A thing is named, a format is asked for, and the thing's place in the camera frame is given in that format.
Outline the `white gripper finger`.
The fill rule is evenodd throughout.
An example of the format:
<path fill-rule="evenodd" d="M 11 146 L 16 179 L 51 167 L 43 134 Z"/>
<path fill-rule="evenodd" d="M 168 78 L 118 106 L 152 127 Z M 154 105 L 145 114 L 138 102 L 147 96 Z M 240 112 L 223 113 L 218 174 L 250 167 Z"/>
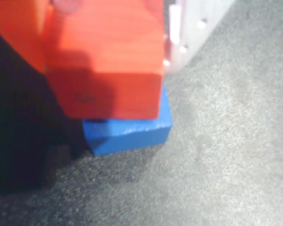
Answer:
<path fill-rule="evenodd" d="M 168 6 L 165 74 L 186 66 L 221 22 L 234 0 L 176 0 Z"/>

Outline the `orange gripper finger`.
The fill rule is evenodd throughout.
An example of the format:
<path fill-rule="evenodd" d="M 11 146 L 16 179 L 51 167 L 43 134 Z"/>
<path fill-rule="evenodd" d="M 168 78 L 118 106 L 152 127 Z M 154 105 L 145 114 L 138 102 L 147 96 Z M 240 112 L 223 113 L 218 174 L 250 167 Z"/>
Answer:
<path fill-rule="evenodd" d="M 0 0 L 0 36 L 33 69 L 46 73 L 45 37 L 50 0 Z"/>

